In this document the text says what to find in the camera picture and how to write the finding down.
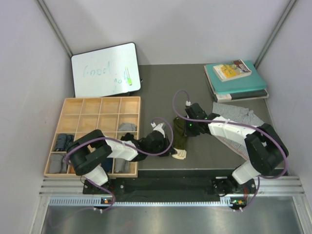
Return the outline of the green sports bra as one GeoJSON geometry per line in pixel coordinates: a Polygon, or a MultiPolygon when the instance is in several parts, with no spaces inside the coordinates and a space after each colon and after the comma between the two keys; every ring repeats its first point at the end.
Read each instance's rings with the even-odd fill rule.
{"type": "Polygon", "coordinates": [[[188,137],[185,134],[186,130],[186,120],[176,117],[174,119],[173,133],[174,133],[174,141],[173,148],[176,153],[172,155],[175,159],[184,160],[187,155],[187,141],[188,137]]]}

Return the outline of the light grey underwear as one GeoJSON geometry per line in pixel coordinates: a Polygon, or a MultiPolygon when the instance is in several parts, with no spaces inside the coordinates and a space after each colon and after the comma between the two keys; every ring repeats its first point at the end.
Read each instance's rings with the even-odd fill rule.
{"type": "Polygon", "coordinates": [[[118,131],[119,132],[135,132],[137,130],[137,126],[133,123],[124,122],[121,123],[118,131]]]}

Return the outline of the grey striped boxer shorts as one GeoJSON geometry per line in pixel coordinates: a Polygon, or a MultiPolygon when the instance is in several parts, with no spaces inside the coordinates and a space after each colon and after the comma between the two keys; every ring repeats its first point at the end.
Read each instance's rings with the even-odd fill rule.
{"type": "MultiPolygon", "coordinates": [[[[261,126],[264,124],[258,116],[254,114],[253,110],[249,110],[248,108],[244,107],[237,107],[233,105],[227,105],[224,103],[213,103],[213,113],[219,114],[220,116],[224,117],[225,119],[230,119],[231,121],[237,123],[243,123],[253,126],[261,126]]],[[[249,155],[245,146],[241,144],[226,139],[224,137],[216,136],[216,138],[229,147],[232,151],[240,155],[243,159],[248,160],[249,155]]]]}

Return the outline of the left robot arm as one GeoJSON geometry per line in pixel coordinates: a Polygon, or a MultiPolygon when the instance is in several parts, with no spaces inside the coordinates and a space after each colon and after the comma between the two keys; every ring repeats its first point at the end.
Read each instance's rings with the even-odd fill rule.
{"type": "Polygon", "coordinates": [[[171,156],[176,153],[173,143],[163,130],[153,130],[146,137],[135,139],[126,133],[120,140],[105,136],[99,129],[72,142],[65,162],[74,168],[76,175],[85,178],[85,186],[93,193],[109,193],[110,177],[101,166],[107,159],[139,162],[148,156],[171,156]]]}

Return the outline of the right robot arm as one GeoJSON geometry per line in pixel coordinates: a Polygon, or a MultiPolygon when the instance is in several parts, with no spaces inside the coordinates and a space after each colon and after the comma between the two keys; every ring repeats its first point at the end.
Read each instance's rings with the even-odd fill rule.
{"type": "Polygon", "coordinates": [[[245,188],[246,182],[256,176],[269,176],[288,157],[289,152],[274,128],[264,123],[261,126],[246,126],[230,121],[215,113],[206,114],[198,103],[186,102],[186,135],[210,134],[237,143],[247,150],[248,159],[236,168],[227,181],[233,193],[245,188]]]}

